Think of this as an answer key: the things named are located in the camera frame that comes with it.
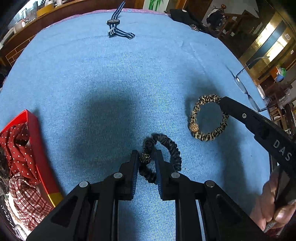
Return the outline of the person's right hand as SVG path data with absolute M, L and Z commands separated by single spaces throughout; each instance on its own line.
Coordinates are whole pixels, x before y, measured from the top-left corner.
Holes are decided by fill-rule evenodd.
M 264 231 L 266 224 L 275 221 L 273 229 L 284 227 L 295 212 L 295 200 L 290 204 L 276 208 L 274 204 L 275 194 L 278 189 L 278 171 L 274 170 L 269 180 L 262 188 L 262 194 L 257 198 L 251 211 L 250 218 Z

